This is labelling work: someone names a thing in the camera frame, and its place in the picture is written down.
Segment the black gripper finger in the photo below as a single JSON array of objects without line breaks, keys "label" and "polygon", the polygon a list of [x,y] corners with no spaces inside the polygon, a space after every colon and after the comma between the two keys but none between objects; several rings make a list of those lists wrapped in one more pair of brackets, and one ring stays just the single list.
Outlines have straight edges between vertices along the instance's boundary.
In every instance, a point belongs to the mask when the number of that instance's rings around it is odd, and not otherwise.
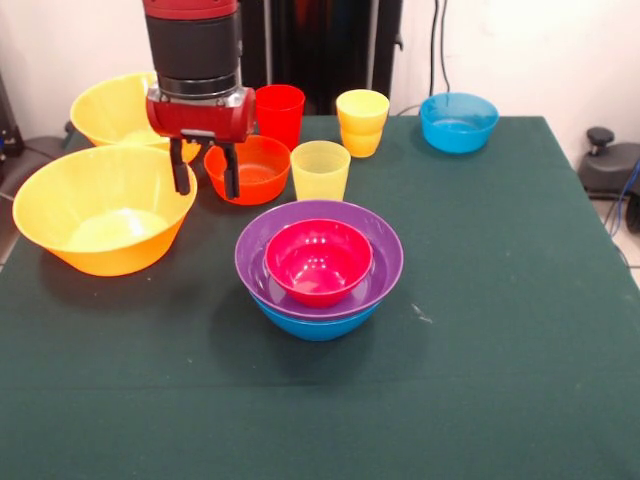
[{"label": "black gripper finger", "polygon": [[187,165],[182,158],[182,140],[179,138],[169,139],[169,154],[175,191],[186,196],[190,193],[190,178]]},{"label": "black gripper finger", "polygon": [[226,161],[224,170],[225,195],[228,200],[233,200],[240,195],[238,157],[233,143],[220,144],[220,148]]}]

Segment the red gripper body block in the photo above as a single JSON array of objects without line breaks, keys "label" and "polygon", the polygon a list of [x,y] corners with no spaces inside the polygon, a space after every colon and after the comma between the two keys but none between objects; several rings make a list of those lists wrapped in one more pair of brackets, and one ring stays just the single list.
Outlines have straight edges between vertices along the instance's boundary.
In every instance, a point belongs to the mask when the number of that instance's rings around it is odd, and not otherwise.
[{"label": "red gripper body block", "polygon": [[256,92],[247,87],[214,98],[187,100],[167,96],[158,85],[152,85],[146,95],[151,128],[168,138],[243,143],[254,130],[255,111]]}]

